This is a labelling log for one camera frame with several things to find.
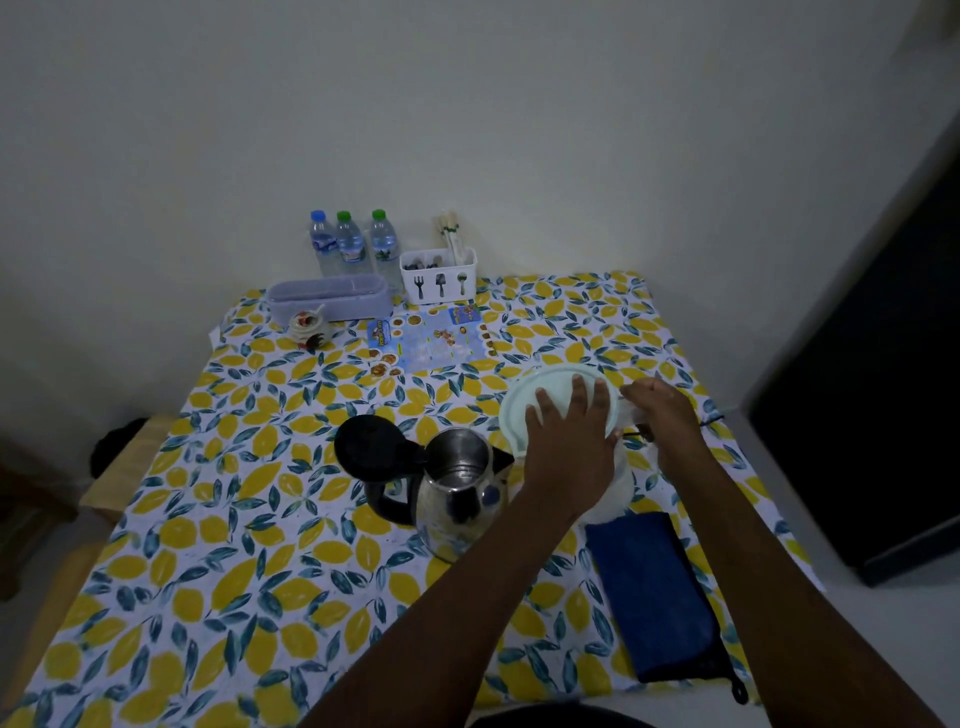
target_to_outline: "black cabinet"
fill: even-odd
[[[959,352],[955,159],[750,414],[868,584],[960,546]]]

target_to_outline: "yellow lemon pattern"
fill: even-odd
[[[632,273],[478,281],[484,358],[375,374],[367,322],[333,325],[315,352],[280,335],[263,292],[224,320],[218,348],[100,555],[28,691],[50,725],[292,725],[429,589],[448,564],[384,521],[344,473],[338,425],[375,412],[426,443],[468,426],[506,448],[503,394],[537,366],[583,362],[616,385],[681,389],[717,461],[819,586],[806,554]],[[418,310],[404,305],[396,315]],[[631,510],[667,513],[721,625],[749,667],[708,554],[656,452],[628,438]],[[522,468],[510,478],[522,487]],[[82,694],[72,687],[83,684]],[[579,527],[540,570],[497,643],[477,703],[635,689],[630,656]],[[84,695],[95,695],[96,699]],[[32,723],[36,705],[14,721]]]

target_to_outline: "chopsticks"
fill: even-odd
[[[464,249],[464,241],[460,238],[460,221],[457,220],[457,213],[452,209],[443,211],[438,217],[433,218],[434,227],[444,239],[447,248],[453,255],[454,265],[467,265],[467,251]]]

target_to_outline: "human hand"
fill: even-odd
[[[573,377],[573,393],[566,417],[542,389],[537,390],[537,408],[527,406],[527,458],[523,490],[542,495],[564,510],[564,516],[576,520],[592,508],[613,480],[613,446],[618,431],[605,437],[610,411],[607,382],[599,378],[593,387],[593,403],[588,406],[587,384],[580,375]]]
[[[697,413],[678,389],[650,376],[624,385],[620,393],[646,413],[647,426],[657,442],[658,464],[668,478],[672,479],[684,462],[702,455],[712,461]]]

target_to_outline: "blue cloth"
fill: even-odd
[[[733,672],[720,625],[665,513],[588,525],[610,609],[640,682],[727,677],[737,702],[747,693]]]

